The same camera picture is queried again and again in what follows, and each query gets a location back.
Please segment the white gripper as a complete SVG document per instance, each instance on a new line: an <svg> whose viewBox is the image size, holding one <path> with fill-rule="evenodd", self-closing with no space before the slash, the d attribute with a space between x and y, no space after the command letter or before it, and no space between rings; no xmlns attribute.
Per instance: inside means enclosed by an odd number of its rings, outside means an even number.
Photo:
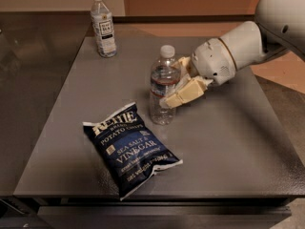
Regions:
<svg viewBox="0 0 305 229"><path fill-rule="evenodd" d="M199 98L211 83L220 86L234 78L236 73L234 60L220 38L209 39L195 49L192 58L183 56L178 62L183 77L163 97L163 107L166 109L176 108Z"/></svg>

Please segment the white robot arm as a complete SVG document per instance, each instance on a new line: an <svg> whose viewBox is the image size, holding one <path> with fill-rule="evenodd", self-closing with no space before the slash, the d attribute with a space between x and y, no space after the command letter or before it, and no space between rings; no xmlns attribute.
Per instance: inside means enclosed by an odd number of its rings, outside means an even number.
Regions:
<svg viewBox="0 0 305 229"><path fill-rule="evenodd" d="M305 0L259 0L253 21L198 46L182 57L180 81L159 104L170 109L191 102L208 86L220 86L254 64L294 52L305 59Z"/></svg>

